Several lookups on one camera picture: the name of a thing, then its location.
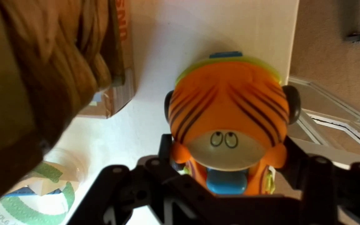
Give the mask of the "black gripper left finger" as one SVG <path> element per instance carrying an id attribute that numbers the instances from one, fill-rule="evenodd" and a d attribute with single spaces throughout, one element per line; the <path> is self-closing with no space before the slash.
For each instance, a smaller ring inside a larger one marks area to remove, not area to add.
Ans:
<path id="1" fill-rule="evenodd" d="M 134 169 L 105 166 L 71 215 L 68 225 L 126 225 L 134 210 L 148 206 L 161 225 L 209 225 L 204 204 L 213 200 L 169 160 L 173 137 L 164 134 L 158 155 L 143 156 Z"/>

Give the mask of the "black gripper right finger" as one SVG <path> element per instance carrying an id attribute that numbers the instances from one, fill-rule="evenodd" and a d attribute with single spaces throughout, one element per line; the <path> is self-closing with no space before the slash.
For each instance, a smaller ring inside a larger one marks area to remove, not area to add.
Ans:
<path id="1" fill-rule="evenodd" d="M 300 200 L 289 200 L 275 210 L 275 225 L 339 225 L 341 209 L 360 225 L 360 161 L 349 169 L 329 157 L 305 152 L 294 140 L 285 140 L 286 160 L 279 169 Z"/>

